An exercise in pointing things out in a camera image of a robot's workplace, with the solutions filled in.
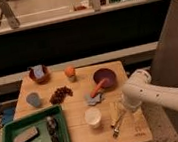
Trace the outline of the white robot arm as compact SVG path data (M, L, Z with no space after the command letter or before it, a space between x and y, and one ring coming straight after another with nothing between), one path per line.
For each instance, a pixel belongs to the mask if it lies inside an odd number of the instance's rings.
M178 111L178 88L151 85L151 75L140 69L126 80L122 86L123 104L136 111L143 102L151 102Z

